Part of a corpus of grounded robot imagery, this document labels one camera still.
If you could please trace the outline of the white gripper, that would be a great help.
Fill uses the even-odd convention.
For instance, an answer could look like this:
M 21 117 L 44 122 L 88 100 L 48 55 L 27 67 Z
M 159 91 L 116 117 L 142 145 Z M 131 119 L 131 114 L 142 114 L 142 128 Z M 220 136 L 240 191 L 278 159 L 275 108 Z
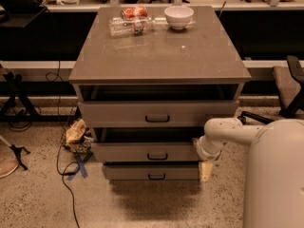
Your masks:
M 222 144 L 212 142 L 206 136 L 201 136 L 193 139 L 193 145 L 199 158 L 202 160 L 199 163 L 199 179 L 202 182 L 206 182 L 209 180 L 213 169 L 213 163 L 211 161 L 219 157 Z

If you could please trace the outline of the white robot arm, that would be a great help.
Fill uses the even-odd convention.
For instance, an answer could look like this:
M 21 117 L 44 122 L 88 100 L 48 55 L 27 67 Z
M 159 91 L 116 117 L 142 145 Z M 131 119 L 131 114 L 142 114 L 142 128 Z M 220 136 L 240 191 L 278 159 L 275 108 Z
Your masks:
M 304 228 L 303 120 L 244 125 L 237 118 L 213 118 L 193 143 L 204 162 L 228 143 L 249 148 L 243 228 Z

